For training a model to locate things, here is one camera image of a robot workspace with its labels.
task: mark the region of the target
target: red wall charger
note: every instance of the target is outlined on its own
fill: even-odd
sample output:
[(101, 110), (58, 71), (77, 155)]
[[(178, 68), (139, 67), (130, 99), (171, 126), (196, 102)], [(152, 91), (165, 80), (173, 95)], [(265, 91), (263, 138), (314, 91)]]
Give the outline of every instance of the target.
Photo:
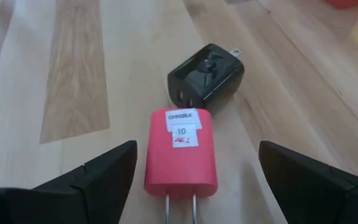
[(218, 190), (211, 114), (162, 109), (151, 116), (144, 189), (155, 197), (209, 197)]
[(323, 0), (337, 9), (345, 9), (358, 5), (358, 0)]

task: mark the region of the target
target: white label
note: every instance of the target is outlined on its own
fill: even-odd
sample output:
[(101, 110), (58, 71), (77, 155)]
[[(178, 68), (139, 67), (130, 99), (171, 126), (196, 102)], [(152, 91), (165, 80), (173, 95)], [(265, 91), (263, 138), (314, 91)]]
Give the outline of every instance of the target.
[(165, 112), (167, 130), (172, 132), (172, 126), (176, 124), (195, 124), (196, 129), (201, 129), (201, 121), (196, 109), (183, 109)]
[(176, 124), (172, 126), (173, 147), (198, 146), (196, 124)]

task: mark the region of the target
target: wooden floor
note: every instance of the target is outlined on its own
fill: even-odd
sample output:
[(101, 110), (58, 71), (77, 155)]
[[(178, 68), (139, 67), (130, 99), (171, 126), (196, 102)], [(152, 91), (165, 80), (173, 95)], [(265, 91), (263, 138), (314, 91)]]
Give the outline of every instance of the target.
[[(243, 51), (213, 116), (219, 191), (200, 223), (286, 223), (257, 151), (268, 139), (358, 175), (358, 7), (319, 0), (0, 0), (0, 187), (35, 187), (128, 139), (139, 158), (121, 223), (163, 223), (143, 191), (166, 76), (205, 44)], [(171, 204), (191, 223), (191, 202)]]

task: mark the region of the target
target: light wood plank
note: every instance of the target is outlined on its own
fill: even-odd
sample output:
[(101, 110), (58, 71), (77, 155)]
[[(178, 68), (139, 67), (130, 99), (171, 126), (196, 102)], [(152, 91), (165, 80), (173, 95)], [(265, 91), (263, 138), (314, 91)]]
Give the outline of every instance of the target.
[(317, 0), (278, 0), (266, 9), (358, 117), (358, 46), (350, 37), (358, 7), (338, 11)]
[(0, 187), (38, 182), (54, 12), (54, 2), (16, 1), (0, 56)]
[(39, 146), (35, 166), (37, 175), (34, 178), (34, 183), (26, 186), (26, 188), (39, 186), (68, 171), (63, 171), (63, 151), (65, 149), (63, 143), (64, 140), (61, 140)]
[(234, 7), (329, 154), (358, 175), (358, 118), (257, 1)]
[(158, 63), (162, 79), (204, 46), (196, 27), (181, 1), (154, 0), (153, 17), (144, 25), (152, 45), (151, 54)]

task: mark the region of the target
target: red object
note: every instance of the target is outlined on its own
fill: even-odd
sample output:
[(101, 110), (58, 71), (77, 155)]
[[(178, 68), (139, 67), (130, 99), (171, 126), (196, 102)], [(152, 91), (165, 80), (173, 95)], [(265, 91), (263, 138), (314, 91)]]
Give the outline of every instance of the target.
[[(173, 136), (172, 131), (179, 131), (176, 128), (168, 131), (166, 112), (181, 114), (182, 111), (191, 110), (198, 114), (201, 122), (201, 128), (196, 130), (198, 146), (173, 147), (174, 142), (186, 144), (191, 139)], [(212, 119), (208, 111), (162, 109), (152, 114), (144, 189), (156, 197), (169, 194), (172, 199), (189, 199), (194, 193), (198, 198), (215, 194), (218, 181)]]
[(333, 5), (337, 9), (345, 9), (347, 7), (358, 5), (358, 0), (323, 0), (323, 1)]

